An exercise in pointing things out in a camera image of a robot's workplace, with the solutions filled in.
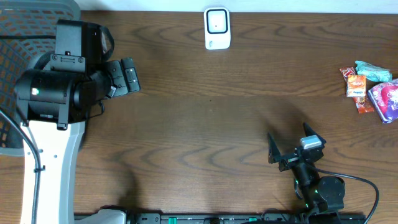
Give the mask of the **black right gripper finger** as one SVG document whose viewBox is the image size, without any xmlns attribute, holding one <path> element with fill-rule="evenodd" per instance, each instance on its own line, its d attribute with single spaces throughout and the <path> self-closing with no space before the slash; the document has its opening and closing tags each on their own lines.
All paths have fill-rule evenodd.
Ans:
<svg viewBox="0 0 398 224">
<path fill-rule="evenodd" d="M 317 132 L 315 132 L 315 131 L 310 127 L 310 125 L 309 125 L 308 123 L 306 123 L 306 122 L 303 123 L 303 129 L 304 129 L 304 132 L 305 132 L 306 137 L 309 137 L 309 136 L 317 136 L 319 139 L 322 139 L 322 137 L 321 137 Z"/>
<path fill-rule="evenodd" d="M 274 141 L 274 138 L 270 133 L 267 133 L 267 140 L 269 146 L 269 155 L 268 155 L 268 163 L 274 164 L 281 160 L 281 154 L 277 147 L 277 144 Z"/>
</svg>

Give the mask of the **orange snack bar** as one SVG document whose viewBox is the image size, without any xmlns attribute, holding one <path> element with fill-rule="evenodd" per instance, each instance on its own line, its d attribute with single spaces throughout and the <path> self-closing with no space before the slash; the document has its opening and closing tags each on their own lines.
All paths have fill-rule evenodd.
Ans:
<svg viewBox="0 0 398 224">
<path fill-rule="evenodd" d="M 357 75 L 356 70 L 353 67 L 340 68 L 340 72 L 345 82 L 348 75 Z M 367 95 L 365 95 L 364 97 L 352 97 L 352 99 L 356 105 L 359 114 L 374 112 L 374 107 L 371 104 L 370 99 Z"/>
</svg>

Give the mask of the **small orange tissue pack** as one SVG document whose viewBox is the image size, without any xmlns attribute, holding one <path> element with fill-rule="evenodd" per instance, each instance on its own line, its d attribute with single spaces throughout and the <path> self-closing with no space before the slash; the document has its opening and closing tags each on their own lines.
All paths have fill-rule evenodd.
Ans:
<svg viewBox="0 0 398 224">
<path fill-rule="evenodd" d="M 366 77 L 364 75 L 348 75 L 346 79 L 347 97 L 364 97 L 366 95 Z"/>
</svg>

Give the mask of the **purple snack package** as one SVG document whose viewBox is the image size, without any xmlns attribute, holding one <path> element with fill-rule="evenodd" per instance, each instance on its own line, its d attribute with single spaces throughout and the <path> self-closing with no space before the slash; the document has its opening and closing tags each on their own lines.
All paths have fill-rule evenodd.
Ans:
<svg viewBox="0 0 398 224">
<path fill-rule="evenodd" d="M 372 87 L 368 97 L 384 124 L 397 119 L 397 79 Z"/>
</svg>

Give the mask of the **green snack wrapper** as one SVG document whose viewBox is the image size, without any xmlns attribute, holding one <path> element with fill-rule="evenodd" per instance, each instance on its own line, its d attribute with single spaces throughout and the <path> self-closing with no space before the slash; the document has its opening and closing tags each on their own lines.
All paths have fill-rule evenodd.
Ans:
<svg viewBox="0 0 398 224">
<path fill-rule="evenodd" d="M 364 75 L 372 82 L 390 82 L 392 73 L 386 68 L 377 67 L 364 61 L 355 61 L 358 75 Z"/>
</svg>

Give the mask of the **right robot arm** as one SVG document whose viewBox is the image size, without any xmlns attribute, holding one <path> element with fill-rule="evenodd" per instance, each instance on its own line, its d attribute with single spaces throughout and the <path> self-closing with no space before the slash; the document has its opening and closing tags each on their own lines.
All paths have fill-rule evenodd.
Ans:
<svg viewBox="0 0 398 224">
<path fill-rule="evenodd" d="M 277 163 L 281 172 L 292 171 L 296 188 L 309 211 L 315 214 L 336 212 L 344 208 L 345 182 L 340 177 L 319 175 L 315 163 L 323 157 L 326 141 L 307 123 L 303 123 L 303 129 L 305 137 L 300 145 L 286 155 L 280 153 L 274 138 L 268 134 L 268 163 Z"/>
</svg>

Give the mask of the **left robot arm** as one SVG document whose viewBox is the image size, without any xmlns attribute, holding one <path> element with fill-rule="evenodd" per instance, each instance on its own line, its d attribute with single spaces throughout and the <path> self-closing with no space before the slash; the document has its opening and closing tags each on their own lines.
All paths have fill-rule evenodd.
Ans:
<svg viewBox="0 0 398 224">
<path fill-rule="evenodd" d="M 105 26 L 60 20 L 55 50 L 40 56 L 18 79 L 22 223 L 75 223 L 76 160 L 91 108 L 141 89 L 133 60 L 112 60 L 113 50 Z"/>
</svg>

